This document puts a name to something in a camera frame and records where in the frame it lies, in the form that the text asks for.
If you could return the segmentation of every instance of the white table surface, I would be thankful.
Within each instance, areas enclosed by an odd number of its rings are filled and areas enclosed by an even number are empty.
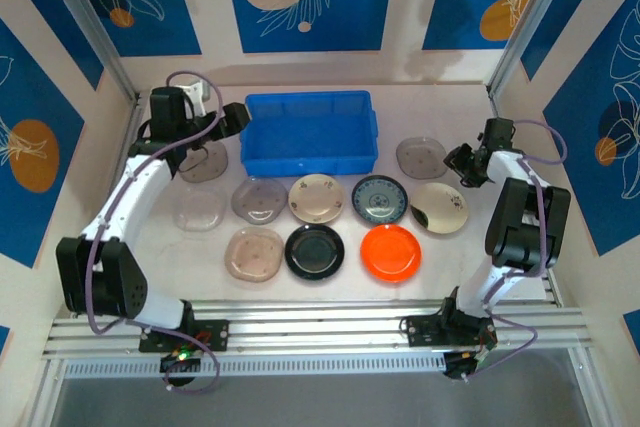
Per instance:
[[[427,136],[440,141],[447,151],[467,142],[477,145],[477,135],[492,116],[482,85],[409,85],[341,87],[227,87],[225,103],[243,102],[246,95],[262,92],[320,90],[368,90],[378,118],[378,150],[374,173],[400,181],[409,196],[424,181],[404,175],[395,157],[396,146],[407,137]],[[175,199],[190,185],[179,176],[160,195],[145,222],[134,248],[138,263],[155,289],[190,300],[234,301],[369,301],[442,299],[470,277],[485,257],[484,237],[500,188],[485,184],[466,189],[456,174],[448,171],[436,182],[456,187],[466,198],[469,220],[457,233],[435,235],[425,232],[407,212],[399,225],[420,241],[423,261],[418,273],[401,284],[382,283],[373,278],[360,261],[360,243],[370,226],[360,220],[350,203],[351,190],[362,175],[339,176],[349,201],[341,215],[329,225],[340,234],[345,259],[340,270],[321,282],[297,278],[284,260],[280,271],[267,282],[254,284],[233,278],[224,267],[224,252],[231,236],[249,224],[236,216],[229,205],[231,195],[247,174],[240,162],[240,140],[225,139],[229,167],[207,188],[224,192],[227,211],[222,223],[204,233],[184,232],[175,226],[172,212]],[[295,178],[280,178],[289,189]],[[265,227],[275,230],[286,242],[302,223],[287,207]],[[508,294],[509,299],[545,299],[543,282],[526,279]]]

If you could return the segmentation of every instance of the blue plastic bin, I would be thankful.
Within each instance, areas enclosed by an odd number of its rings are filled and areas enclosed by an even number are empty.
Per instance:
[[[247,96],[251,122],[240,134],[242,163],[256,177],[366,174],[378,158],[369,92]]]

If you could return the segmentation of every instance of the robotic arm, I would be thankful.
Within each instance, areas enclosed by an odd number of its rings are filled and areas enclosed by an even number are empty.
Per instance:
[[[98,254],[93,265],[91,296],[94,312],[135,320],[152,327],[195,331],[191,304],[154,291],[137,264],[131,249],[153,204],[178,171],[188,148],[197,149],[208,141],[238,134],[250,121],[243,104],[224,106],[224,116],[206,135],[168,150],[150,161],[120,196],[121,187],[134,176],[143,162],[171,144],[202,133],[217,114],[206,113],[203,102],[208,93],[201,82],[189,87],[160,87],[151,92],[151,118],[138,133],[129,150],[125,172],[109,200],[96,218],[77,238],[63,238],[56,257],[67,308],[76,313],[87,311],[85,276],[90,249],[100,230]],[[190,107],[187,115],[185,103]],[[150,136],[143,137],[146,127]],[[105,215],[117,202],[105,225]]]
[[[497,345],[490,314],[495,304],[520,280],[541,276],[560,253],[571,195],[538,177],[524,153],[513,148],[514,134],[512,121],[489,119],[477,150],[463,144],[444,160],[465,187],[502,185],[480,268],[444,299],[438,313],[403,319],[410,346],[458,351],[445,354],[445,375],[451,378],[473,373]]]

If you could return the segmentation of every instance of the purple cable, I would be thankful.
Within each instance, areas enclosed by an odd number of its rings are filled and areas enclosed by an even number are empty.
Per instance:
[[[113,216],[113,213],[115,212],[116,208],[118,207],[118,205],[120,204],[120,201],[122,201],[127,189],[131,186],[131,184],[133,182],[135,182],[137,180],[137,176],[140,175],[140,173],[147,168],[147,166],[149,166],[149,164],[151,164],[151,162],[153,162],[154,160],[158,159],[160,156],[162,156],[163,154],[167,153],[168,151],[175,149],[176,147],[180,147],[182,145],[188,144],[190,142],[193,142],[195,140],[198,140],[200,137],[204,137],[205,135],[207,135],[209,132],[211,132],[215,126],[218,124],[218,122],[220,122],[220,117],[222,115],[222,107],[223,107],[223,100],[222,100],[222,93],[220,92],[220,89],[218,88],[218,86],[216,84],[214,84],[211,80],[209,80],[207,77],[205,77],[204,75],[198,73],[198,72],[194,72],[191,70],[179,70],[177,72],[172,73],[171,75],[169,75],[167,77],[166,80],[166,85],[170,85],[171,80],[175,77],[177,77],[178,75],[183,75],[183,74],[188,74],[188,75],[193,75],[198,77],[199,79],[204,80],[205,82],[207,82],[211,88],[215,91],[217,97],[218,97],[218,110],[216,112],[216,118],[213,120],[213,122],[211,124],[209,124],[209,126],[207,126],[206,129],[204,129],[202,132],[199,132],[195,135],[192,135],[191,137],[187,137],[186,139],[182,139],[179,140],[177,142],[174,142],[172,144],[169,144],[165,147],[163,147],[162,149],[160,149],[158,152],[154,153],[153,155],[149,156],[149,158],[145,159],[134,171],[133,174],[128,177],[124,183],[122,184],[122,187],[120,187],[120,189],[117,191],[117,193],[115,194],[115,196],[113,197],[113,202],[111,202],[111,204],[109,205],[107,211],[104,214],[104,218],[102,219],[102,222],[100,223],[100,225],[98,226],[98,230],[96,232],[96,236],[93,239],[93,242],[91,243],[91,249],[89,250],[89,259],[87,261],[87,272],[84,278],[84,289],[85,289],[85,304],[86,304],[86,309],[87,309],[87,318],[89,321],[89,326],[91,327],[91,330],[93,331],[94,334],[96,335],[103,335],[105,333],[107,333],[112,327],[114,327],[115,325],[121,323],[124,319],[116,319],[113,322],[109,323],[105,328],[101,329],[100,327],[98,327],[98,324],[96,323],[96,318],[95,318],[95,311],[93,310],[93,265],[95,263],[96,260],[96,256],[98,253],[98,246],[100,245],[100,240],[102,239],[102,235],[104,234],[104,231],[106,230],[107,226],[109,225],[109,221],[111,220],[111,217]],[[216,365],[216,377],[214,378],[213,382],[211,383],[211,386],[209,387],[205,387],[204,389],[200,389],[200,390],[196,390],[193,391],[195,393],[199,393],[203,390],[210,390],[210,388],[213,386],[213,384],[216,382],[218,375],[220,373],[220,365],[218,363],[218,360],[216,359],[215,355],[213,354],[213,352],[211,351],[211,349],[207,348],[206,345],[204,345],[202,342],[198,341],[197,339],[183,334],[181,332],[177,332],[177,331],[172,331],[172,330],[168,330],[168,329],[161,329],[159,327],[152,327],[153,330],[157,331],[157,332],[161,332],[164,334],[168,334],[168,335],[173,335],[174,337],[178,337],[181,339],[185,339],[188,340],[189,342],[193,343],[194,345],[197,345],[198,347],[200,347],[203,352],[207,353],[209,356],[211,356],[211,358],[213,359],[214,364]],[[186,393],[189,391],[185,391],[185,390],[179,390],[180,392]]]
[[[491,289],[489,289],[489,291],[487,292],[487,295],[482,300],[484,305],[488,305],[489,304],[489,302],[491,301],[493,296],[496,295],[496,293],[502,288],[502,286],[506,282],[507,278],[513,278],[513,277],[539,278],[539,277],[542,277],[542,275],[546,271],[546,265],[547,265],[547,221],[546,221],[546,216],[545,216],[545,213],[544,213],[544,195],[543,195],[543,192],[542,192],[542,185],[540,185],[540,181],[538,180],[538,177],[535,176],[535,175],[531,175],[531,174],[533,174],[533,171],[527,165],[525,160],[531,160],[531,161],[534,161],[534,162],[541,162],[541,163],[547,164],[547,165],[559,165],[559,164],[562,164],[562,162],[564,162],[565,159],[567,158],[567,144],[566,144],[565,140],[562,138],[562,135],[560,135],[560,132],[555,130],[553,127],[550,127],[547,124],[545,124],[544,122],[540,122],[540,121],[537,121],[537,120],[516,120],[516,121],[514,121],[514,124],[532,124],[532,125],[538,125],[538,126],[546,128],[560,142],[560,145],[562,146],[562,154],[560,155],[560,159],[559,160],[542,159],[540,157],[529,156],[529,155],[525,155],[524,158],[518,160],[518,164],[520,164],[520,166],[525,171],[527,171],[529,173],[529,177],[531,178],[531,181],[533,182],[533,185],[536,188],[536,200],[537,200],[537,203],[538,203],[538,221],[539,221],[539,224],[540,224],[540,265],[538,266],[538,270],[535,271],[533,274],[526,274],[526,275],[506,274],[506,275],[502,276],[495,284],[493,284]],[[486,310],[486,312],[489,315],[489,317],[491,317],[494,320],[498,320],[498,321],[500,321],[502,323],[510,325],[511,327],[516,327],[516,328],[527,330],[527,331],[531,332],[532,337],[527,342],[525,342],[523,345],[521,345],[520,347],[515,349],[513,352],[507,354],[506,356],[504,356],[499,361],[495,362],[494,364],[489,365],[488,367],[485,367],[482,370],[476,371],[475,373],[469,375],[469,377],[476,376],[476,375],[478,375],[478,374],[480,374],[482,372],[485,372],[485,371],[487,371],[489,369],[494,368],[497,365],[500,365],[500,364],[506,362],[507,360],[511,359],[515,355],[518,355],[520,352],[522,352],[523,350],[525,350],[528,347],[530,347],[531,345],[533,345],[534,342],[536,342],[536,340],[538,340],[538,331],[536,329],[534,329],[533,327],[529,327],[529,326],[524,325],[524,324],[518,324],[517,322],[513,322],[511,320],[507,320],[502,316],[492,314],[491,311],[489,311],[488,309]]]

